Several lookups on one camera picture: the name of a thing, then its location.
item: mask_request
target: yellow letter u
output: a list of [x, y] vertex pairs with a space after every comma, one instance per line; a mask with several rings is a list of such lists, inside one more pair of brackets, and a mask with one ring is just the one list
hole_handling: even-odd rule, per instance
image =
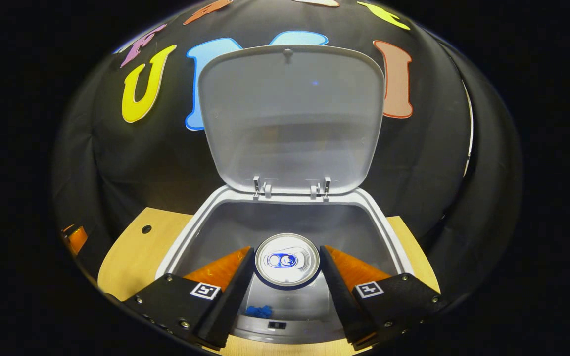
[[151, 74], [149, 75], [149, 83], [146, 85], [146, 92], [140, 101], [136, 102], [136, 84], [138, 83], [138, 76], [144, 70], [145, 64], [139, 65], [136, 69], [131, 71], [127, 78], [125, 78], [125, 91], [122, 94], [122, 117], [126, 122], [136, 122], [142, 119], [151, 110], [155, 99], [158, 97], [160, 91], [160, 83], [162, 73], [164, 72], [164, 65], [168, 55], [176, 49], [176, 45], [172, 45], [161, 50], [158, 54], [151, 58]]

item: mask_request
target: black mount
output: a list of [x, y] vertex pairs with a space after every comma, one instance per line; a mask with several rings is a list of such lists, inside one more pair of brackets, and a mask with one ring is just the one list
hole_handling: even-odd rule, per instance
[[225, 292], [168, 273], [123, 304], [167, 333], [219, 351], [226, 346], [252, 277], [253, 262], [254, 248], [250, 248]]
[[328, 250], [321, 269], [347, 342], [355, 350], [386, 343], [431, 320], [448, 302], [410, 273], [358, 284], [349, 291]]

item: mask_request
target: white cooler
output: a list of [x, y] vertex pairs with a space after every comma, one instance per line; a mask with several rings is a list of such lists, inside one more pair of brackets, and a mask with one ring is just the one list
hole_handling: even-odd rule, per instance
[[[412, 273], [386, 217], [358, 187], [382, 123], [384, 75], [375, 61], [326, 45], [268, 45], [213, 59], [198, 84], [206, 138], [226, 185], [192, 217], [156, 278], [186, 275], [282, 232], [391, 275]], [[272, 319], [244, 315], [264, 305]], [[289, 291], [254, 275], [232, 334], [272, 343], [344, 338], [322, 272]]]

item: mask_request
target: colorful letter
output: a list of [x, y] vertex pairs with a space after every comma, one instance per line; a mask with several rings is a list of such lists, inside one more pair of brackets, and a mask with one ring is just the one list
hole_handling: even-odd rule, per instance
[[371, 12], [375, 16], [377, 16], [378, 18], [381, 18], [382, 20], [384, 20], [386, 22], [392, 23], [393, 25], [400, 27], [401, 29], [410, 30], [410, 27], [408, 27], [407, 25], [404, 25], [403, 23], [397, 21], [400, 19], [397, 15], [389, 13], [385, 9], [382, 9], [382, 7], [371, 5], [371, 4], [365, 4], [364, 2], [359, 2], [359, 1], [358, 1], [358, 4], [368, 7], [369, 10], [371, 10]]
[[160, 91], [164, 65], [166, 64], [168, 55], [175, 50], [176, 47], [176, 45], [167, 47], [151, 58], [152, 67], [149, 82], [146, 86], [144, 96], [138, 102], [136, 102], [135, 99], [136, 84], [138, 83], [140, 72], [144, 70], [145, 64], [139, 65], [127, 75], [127, 78], [125, 78], [125, 90], [122, 94], [122, 117], [124, 117], [126, 122], [138, 121], [151, 110]]
[[373, 45], [384, 57], [384, 75], [386, 76], [386, 93], [384, 94], [384, 115], [405, 119], [412, 115], [409, 101], [408, 64], [410, 55], [395, 45], [375, 40]]
[[[324, 45], [328, 42], [326, 36], [307, 31], [285, 31], [276, 35], [270, 45]], [[192, 131], [203, 130], [204, 124], [201, 118], [201, 105], [197, 96], [197, 79], [204, 66], [213, 58], [243, 49], [231, 38], [213, 39], [196, 45], [188, 50], [186, 56], [195, 60], [195, 76], [192, 82], [192, 112], [186, 117], [186, 128]]]
[[188, 25], [190, 22], [197, 20], [198, 18], [204, 16], [205, 14], [212, 13], [213, 11], [217, 11], [218, 9], [228, 5], [229, 3], [233, 2], [233, 0], [217, 0], [212, 4], [208, 4], [201, 9], [195, 11], [192, 16], [190, 16], [186, 21], [184, 21], [184, 25]]
[[340, 6], [340, 4], [338, 4], [334, 0], [294, 0], [294, 1], [306, 2], [308, 4], [314, 4], [314, 5], [324, 5], [324, 6], [329, 6], [329, 7], [339, 7]]
[[157, 29], [152, 30], [148, 34], [145, 34], [144, 36], [142, 36], [142, 38], [134, 42], [133, 46], [131, 47], [131, 50], [129, 51], [129, 53], [127, 53], [127, 57], [125, 57], [124, 62], [122, 62], [122, 64], [120, 65], [120, 68], [124, 67], [127, 63], [131, 61], [131, 59], [134, 59], [138, 54], [140, 54], [140, 47], [144, 47], [147, 43], [151, 42], [151, 39], [153, 39], [153, 36], [155, 36], [155, 32], [160, 31], [164, 27], [166, 27], [166, 23], [161, 25]]

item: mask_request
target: pink letter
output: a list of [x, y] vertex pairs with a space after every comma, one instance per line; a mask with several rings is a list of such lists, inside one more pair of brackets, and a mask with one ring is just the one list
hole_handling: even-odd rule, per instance
[[151, 42], [151, 39], [153, 39], [153, 36], [155, 36], [155, 32], [160, 31], [164, 27], [166, 27], [166, 23], [161, 25], [157, 29], [152, 30], [148, 34], [145, 34], [144, 36], [142, 36], [142, 38], [134, 42], [133, 45], [131, 46], [131, 50], [129, 50], [129, 53], [127, 53], [127, 58], [125, 58], [125, 61], [122, 62], [120, 68], [124, 67], [125, 64], [131, 61], [131, 59], [134, 59], [138, 54], [140, 54], [140, 47], [144, 47], [147, 43]]

